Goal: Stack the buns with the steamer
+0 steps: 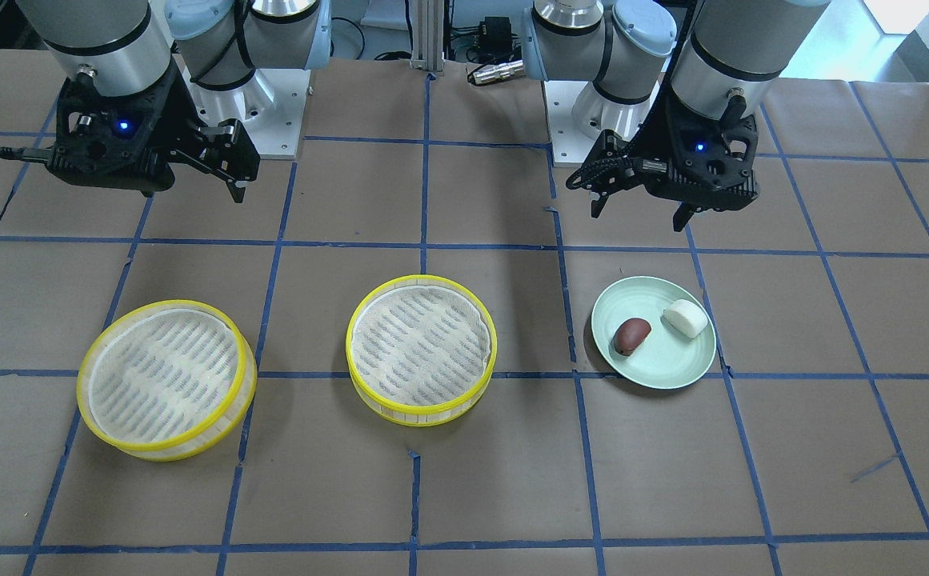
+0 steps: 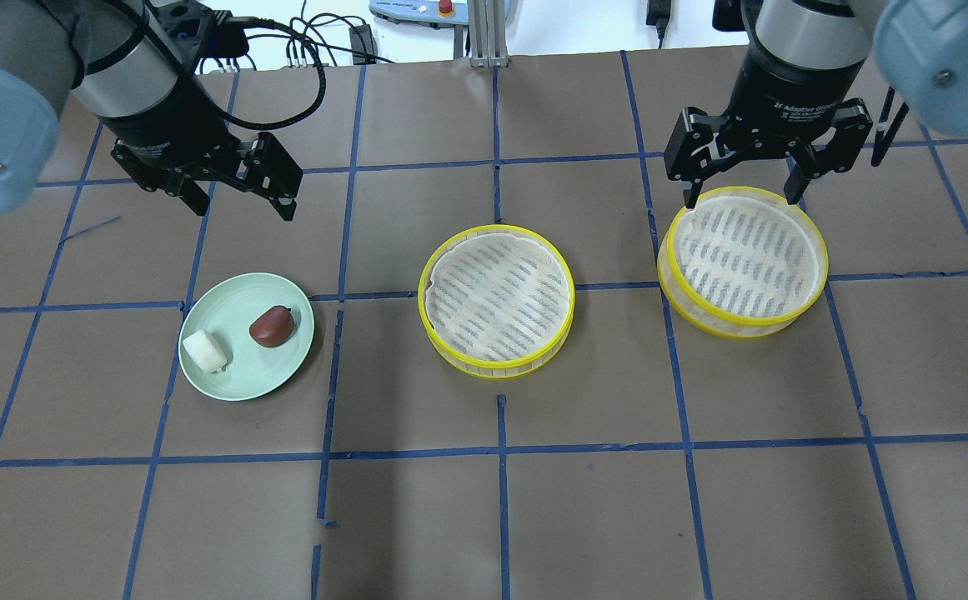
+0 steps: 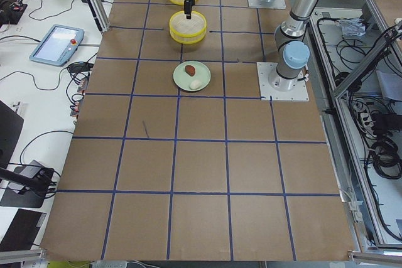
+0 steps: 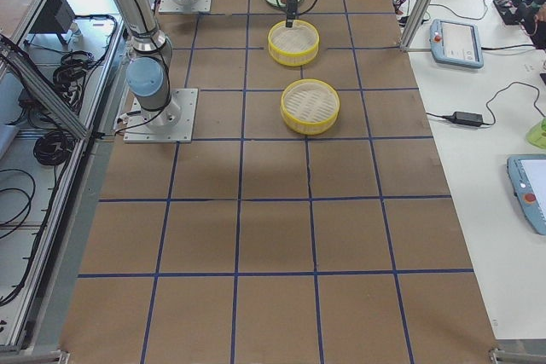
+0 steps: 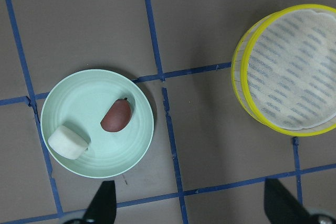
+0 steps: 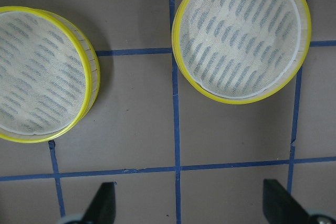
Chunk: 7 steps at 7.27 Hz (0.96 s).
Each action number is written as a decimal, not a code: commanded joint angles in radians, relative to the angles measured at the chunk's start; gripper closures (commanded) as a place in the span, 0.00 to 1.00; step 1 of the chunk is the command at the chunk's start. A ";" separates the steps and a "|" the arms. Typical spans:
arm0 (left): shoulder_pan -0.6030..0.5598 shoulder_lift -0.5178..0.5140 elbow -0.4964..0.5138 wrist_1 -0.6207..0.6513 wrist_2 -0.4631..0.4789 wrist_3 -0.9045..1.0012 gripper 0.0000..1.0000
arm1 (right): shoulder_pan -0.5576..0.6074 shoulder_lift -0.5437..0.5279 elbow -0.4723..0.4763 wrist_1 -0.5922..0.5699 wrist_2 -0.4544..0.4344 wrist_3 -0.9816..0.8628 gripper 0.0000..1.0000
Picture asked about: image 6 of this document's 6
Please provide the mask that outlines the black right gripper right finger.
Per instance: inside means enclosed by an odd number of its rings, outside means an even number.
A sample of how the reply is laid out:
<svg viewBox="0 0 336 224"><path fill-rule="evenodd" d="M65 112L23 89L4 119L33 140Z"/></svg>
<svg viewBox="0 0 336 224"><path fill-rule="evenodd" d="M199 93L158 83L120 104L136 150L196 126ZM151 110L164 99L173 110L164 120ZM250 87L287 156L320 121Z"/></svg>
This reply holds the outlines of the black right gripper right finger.
<svg viewBox="0 0 336 224"><path fill-rule="evenodd" d="M264 179L262 203L268 223L309 222L309 214L276 179Z"/></svg>

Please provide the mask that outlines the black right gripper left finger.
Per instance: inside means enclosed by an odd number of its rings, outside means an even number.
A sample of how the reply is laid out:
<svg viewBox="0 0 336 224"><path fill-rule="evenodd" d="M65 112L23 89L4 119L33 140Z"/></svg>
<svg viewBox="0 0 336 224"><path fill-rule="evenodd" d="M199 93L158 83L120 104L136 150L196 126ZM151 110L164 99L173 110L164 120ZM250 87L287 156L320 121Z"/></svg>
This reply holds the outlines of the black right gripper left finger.
<svg viewBox="0 0 336 224"><path fill-rule="evenodd" d="M114 223L116 195L114 182L102 183L81 218L81 223Z"/></svg>

